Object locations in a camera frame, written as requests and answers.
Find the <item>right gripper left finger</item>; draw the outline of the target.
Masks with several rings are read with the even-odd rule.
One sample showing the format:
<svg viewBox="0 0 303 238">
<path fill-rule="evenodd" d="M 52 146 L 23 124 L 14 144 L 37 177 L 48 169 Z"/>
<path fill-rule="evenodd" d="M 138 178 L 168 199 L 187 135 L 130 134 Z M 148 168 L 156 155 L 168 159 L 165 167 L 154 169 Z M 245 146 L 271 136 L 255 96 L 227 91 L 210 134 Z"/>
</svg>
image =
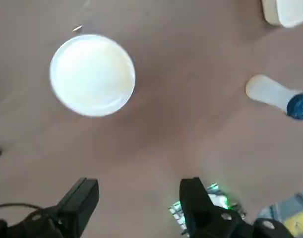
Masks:
<svg viewBox="0 0 303 238">
<path fill-rule="evenodd" d="M 42 208 L 28 203 L 0 204 L 0 209 L 24 207 L 34 210 L 12 226 L 0 219 L 0 238 L 79 238 L 98 202 L 98 180 L 80 178 L 55 206 Z"/>
</svg>

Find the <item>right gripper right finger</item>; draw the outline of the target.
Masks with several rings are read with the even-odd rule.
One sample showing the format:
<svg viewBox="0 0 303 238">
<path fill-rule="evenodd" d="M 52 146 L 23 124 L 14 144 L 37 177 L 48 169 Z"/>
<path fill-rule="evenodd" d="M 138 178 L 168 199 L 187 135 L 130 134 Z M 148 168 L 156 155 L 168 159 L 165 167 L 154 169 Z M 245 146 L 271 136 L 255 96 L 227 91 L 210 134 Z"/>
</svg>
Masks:
<svg viewBox="0 0 303 238">
<path fill-rule="evenodd" d="M 273 219 L 246 223 L 238 212 L 216 206 L 200 178 L 180 182 L 180 203 L 191 238 L 292 238 L 290 231 Z"/>
</svg>

